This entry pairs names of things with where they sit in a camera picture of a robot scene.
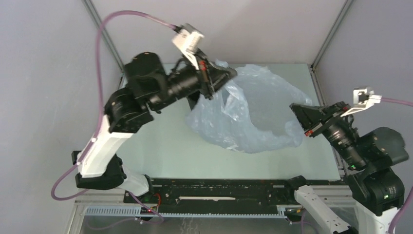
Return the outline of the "light blue plastic trash bag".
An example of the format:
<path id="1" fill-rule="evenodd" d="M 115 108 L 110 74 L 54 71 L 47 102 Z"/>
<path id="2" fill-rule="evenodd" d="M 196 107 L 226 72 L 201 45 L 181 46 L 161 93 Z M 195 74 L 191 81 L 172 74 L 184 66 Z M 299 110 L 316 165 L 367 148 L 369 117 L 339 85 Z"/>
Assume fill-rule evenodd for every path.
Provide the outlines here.
<path id="1" fill-rule="evenodd" d="M 302 144 L 304 133 L 290 109 L 293 103 L 312 106 L 312 99 L 265 66 L 236 68 L 211 100 L 199 97 L 186 124 L 208 143 L 248 154 Z"/>

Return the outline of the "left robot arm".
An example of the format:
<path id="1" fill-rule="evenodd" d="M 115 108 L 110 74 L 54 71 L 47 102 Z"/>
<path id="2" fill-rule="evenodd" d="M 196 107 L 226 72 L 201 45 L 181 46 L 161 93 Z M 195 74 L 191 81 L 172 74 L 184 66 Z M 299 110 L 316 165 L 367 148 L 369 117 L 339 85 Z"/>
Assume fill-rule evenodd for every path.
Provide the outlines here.
<path id="1" fill-rule="evenodd" d="M 76 186 L 86 190 L 121 188 L 142 203 L 152 201 L 153 185 L 148 175 L 130 171 L 117 151 L 139 129 L 153 121 L 152 113 L 194 94 L 212 99 L 237 71 L 210 61 L 201 50 L 195 62 L 180 58 L 166 73 L 160 57 L 153 52 L 136 55 L 124 66 L 127 83 L 115 91 L 103 107 L 98 132 L 72 159 L 78 168 Z"/>

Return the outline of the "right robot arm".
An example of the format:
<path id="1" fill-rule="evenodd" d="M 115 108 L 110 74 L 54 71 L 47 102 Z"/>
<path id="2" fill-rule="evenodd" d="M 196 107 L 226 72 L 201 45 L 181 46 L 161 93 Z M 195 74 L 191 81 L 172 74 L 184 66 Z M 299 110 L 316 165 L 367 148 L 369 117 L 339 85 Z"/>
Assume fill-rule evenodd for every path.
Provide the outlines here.
<path id="1" fill-rule="evenodd" d="M 345 177 L 356 202 L 358 227 L 351 226 L 321 200 L 307 180 L 299 175 L 285 182 L 283 197 L 299 203 L 331 234 L 392 234 L 397 218 L 407 207 L 405 187 L 392 167 L 409 159 L 402 135 L 379 127 L 360 136 L 352 126 L 360 107 L 345 102 L 330 106 L 293 103 L 290 109 L 307 137 L 322 135 L 352 173 Z"/>

